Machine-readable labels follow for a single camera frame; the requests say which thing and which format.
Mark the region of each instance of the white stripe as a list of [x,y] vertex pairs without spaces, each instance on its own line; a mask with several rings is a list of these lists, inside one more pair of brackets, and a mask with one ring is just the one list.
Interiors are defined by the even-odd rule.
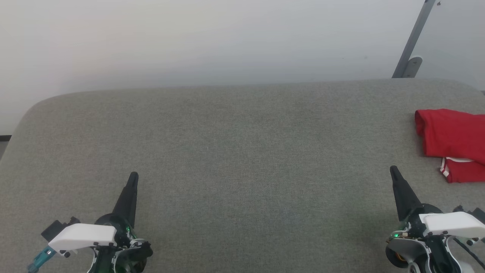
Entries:
[[449,159],[449,160],[454,161],[454,162],[462,162],[462,163],[463,162],[473,162],[473,160],[468,159],[468,158],[446,157],[446,159]]
[[448,175],[450,175],[450,169],[448,169],[448,166],[445,167],[446,159],[447,157],[443,158],[443,160],[441,161],[441,168],[439,168],[439,170],[445,177],[448,177]]

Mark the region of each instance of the white plastic cover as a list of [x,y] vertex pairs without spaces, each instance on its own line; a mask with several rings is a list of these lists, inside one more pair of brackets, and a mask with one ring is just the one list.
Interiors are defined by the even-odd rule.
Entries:
[[463,211],[451,213],[420,214],[420,219],[426,225],[423,235],[432,232],[435,235],[448,231],[449,235],[465,238],[485,237],[485,224]]
[[78,223],[67,226],[49,242],[49,246],[59,252],[90,247],[94,242],[99,245],[116,245],[115,233],[116,229],[113,226]]

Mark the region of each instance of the red cloth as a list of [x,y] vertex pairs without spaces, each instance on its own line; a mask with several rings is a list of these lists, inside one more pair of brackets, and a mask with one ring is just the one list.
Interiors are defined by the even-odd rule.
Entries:
[[414,121],[424,154],[443,157],[441,172],[449,183],[485,181],[485,115],[418,110]]

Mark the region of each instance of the gray upholstered surface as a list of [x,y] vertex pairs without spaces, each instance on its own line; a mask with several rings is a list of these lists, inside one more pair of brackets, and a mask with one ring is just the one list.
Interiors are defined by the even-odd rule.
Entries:
[[[136,231],[155,251],[146,272],[401,272],[384,254],[398,224],[390,165],[423,202],[485,208],[485,184],[449,185],[422,155],[414,111],[442,107],[483,113],[485,96],[395,79],[48,99],[0,161],[1,271],[25,272],[54,219],[110,212],[137,171]],[[57,256],[41,272],[90,260]]]
[[8,141],[0,141],[0,159],[3,156],[3,152],[7,148]]

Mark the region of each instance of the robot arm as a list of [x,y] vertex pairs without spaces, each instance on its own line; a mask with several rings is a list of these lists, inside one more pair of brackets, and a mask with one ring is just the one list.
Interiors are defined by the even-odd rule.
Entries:
[[[485,213],[480,209],[467,213],[460,206],[452,213],[443,213],[421,203],[396,166],[390,172],[401,225],[388,239],[389,261],[414,273],[472,273],[470,265],[454,258],[448,243],[462,237],[472,245],[485,237]],[[483,266],[466,246],[459,244]]]
[[54,221],[42,236],[48,246],[27,267],[29,273],[39,268],[56,253],[70,257],[70,251],[92,248],[93,263],[89,273],[140,273],[146,259],[152,256],[150,243],[133,232],[136,211],[138,174],[132,172],[112,213],[101,216],[95,224],[84,224],[72,217],[69,223]]

